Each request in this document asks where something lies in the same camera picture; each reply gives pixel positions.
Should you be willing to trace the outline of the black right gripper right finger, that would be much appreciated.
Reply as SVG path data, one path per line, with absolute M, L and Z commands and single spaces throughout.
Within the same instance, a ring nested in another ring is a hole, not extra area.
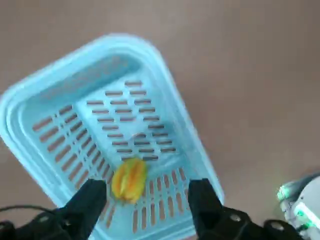
M 207 178 L 189 182 L 188 204 L 199 240 L 301 240 L 296 229 L 277 219 L 262 226 L 243 211 L 224 206 Z

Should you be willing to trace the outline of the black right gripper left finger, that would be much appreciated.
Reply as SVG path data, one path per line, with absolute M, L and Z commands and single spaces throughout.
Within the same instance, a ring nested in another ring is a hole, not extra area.
M 107 183 L 88 179 L 65 206 L 48 209 L 37 205 L 11 205 L 1 212 L 30 209 L 40 211 L 28 223 L 16 227 L 13 222 L 0 222 L 2 240 L 87 240 L 107 203 Z

